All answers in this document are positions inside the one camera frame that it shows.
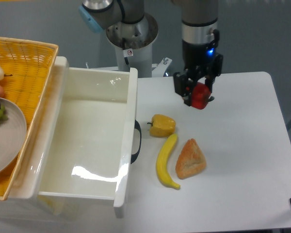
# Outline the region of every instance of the wicker basket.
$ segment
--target wicker basket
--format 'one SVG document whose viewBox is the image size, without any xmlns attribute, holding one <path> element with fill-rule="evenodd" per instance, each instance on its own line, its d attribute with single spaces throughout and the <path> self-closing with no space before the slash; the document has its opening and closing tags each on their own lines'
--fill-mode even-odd
<svg viewBox="0 0 291 233">
<path fill-rule="evenodd" d="M 49 83 L 58 46 L 42 42 L 0 37 L 0 66 L 6 75 L 0 81 L 5 98 L 14 102 L 27 122 L 25 142 L 18 156 L 0 172 L 0 200 L 6 200 L 40 115 L 41 101 Z"/>
</svg>

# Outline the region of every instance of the red pepper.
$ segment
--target red pepper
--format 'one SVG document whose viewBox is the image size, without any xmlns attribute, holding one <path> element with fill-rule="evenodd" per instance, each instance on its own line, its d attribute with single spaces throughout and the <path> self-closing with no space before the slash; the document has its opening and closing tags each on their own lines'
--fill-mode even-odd
<svg viewBox="0 0 291 233">
<path fill-rule="evenodd" d="M 192 107 L 204 109 L 208 102 L 212 100 L 209 99 L 210 95 L 209 88 L 205 84 L 198 82 L 192 91 Z"/>
</svg>

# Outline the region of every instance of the toast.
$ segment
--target toast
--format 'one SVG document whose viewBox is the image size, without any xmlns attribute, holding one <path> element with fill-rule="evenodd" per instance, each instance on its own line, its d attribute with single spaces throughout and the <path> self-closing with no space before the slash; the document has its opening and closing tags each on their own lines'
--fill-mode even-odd
<svg viewBox="0 0 291 233">
<path fill-rule="evenodd" d="M 206 158 L 195 139 L 188 140 L 176 163 L 176 173 L 180 179 L 191 177 L 206 168 Z"/>
</svg>

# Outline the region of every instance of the yellow banana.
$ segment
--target yellow banana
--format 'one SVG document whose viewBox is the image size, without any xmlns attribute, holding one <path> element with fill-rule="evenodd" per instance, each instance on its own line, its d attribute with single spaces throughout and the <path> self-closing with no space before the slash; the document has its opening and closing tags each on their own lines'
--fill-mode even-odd
<svg viewBox="0 0 291 233">
<path fill-rule="evenodd" d="M 174 182 L 168 171 L 167 171 L 167 162 L 170 157 L 171 151 L 175 147 L 177 142 L 178 135 L 176 133 L 170 135 L 162 146 L 156 160 L 156 173 L 160 182 L 170 188 L 180 189 L 180 184 Z"/>
</svg>

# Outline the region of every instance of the plate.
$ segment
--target plate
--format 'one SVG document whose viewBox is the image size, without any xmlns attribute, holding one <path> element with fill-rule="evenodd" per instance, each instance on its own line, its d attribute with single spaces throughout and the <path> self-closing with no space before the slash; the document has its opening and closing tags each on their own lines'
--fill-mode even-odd
<svg viewBox="0 0 291 233">
<path fill-rule="evenodd" d="M 18 155 L 26 138 L 27 124 L 20 108 L 9 100 L 0 98 L 8 120 L 0 123 L 0 171 Z"/>
</svg>

